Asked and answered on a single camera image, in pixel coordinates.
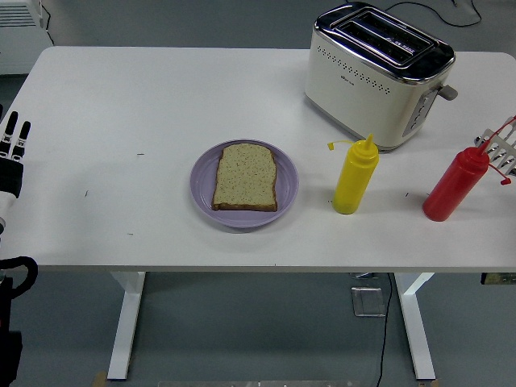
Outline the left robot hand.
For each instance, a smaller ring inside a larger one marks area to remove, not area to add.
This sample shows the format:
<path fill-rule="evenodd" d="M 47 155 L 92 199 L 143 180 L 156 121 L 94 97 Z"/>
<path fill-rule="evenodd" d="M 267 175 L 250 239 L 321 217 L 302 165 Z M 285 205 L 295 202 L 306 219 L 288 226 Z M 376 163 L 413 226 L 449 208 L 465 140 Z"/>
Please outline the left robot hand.
<path fill-rule="evenodd" d="M 19 136 L 15 139 L 15 127 L 19 113 L 12 111 L 5 131 L 1 136 L 1 232 L 6 227 L 8 210 L 19 198 L 23 183 L 23 163 L 25 145 L 31 130 L 31 123 L 24 121 Z"/>

